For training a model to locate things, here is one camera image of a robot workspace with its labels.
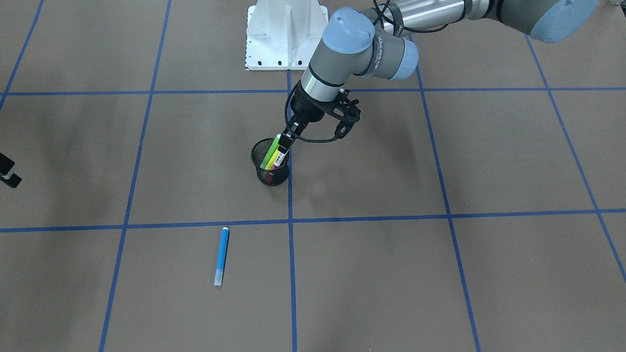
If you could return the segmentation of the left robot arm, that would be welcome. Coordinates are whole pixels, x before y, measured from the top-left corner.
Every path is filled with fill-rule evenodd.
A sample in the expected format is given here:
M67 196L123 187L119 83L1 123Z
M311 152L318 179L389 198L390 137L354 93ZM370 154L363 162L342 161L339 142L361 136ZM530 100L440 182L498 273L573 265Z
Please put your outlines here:
M291 91L291 118L277 149L286 154L309 123L338 119L333 140L358 122L357 100L349 100L349 76L405 80L418 65L409 34L436 33L463 20L490 19L544 43L570 36L588 20L596 0L385 0L358 11L341 7L330 17L306 71Z

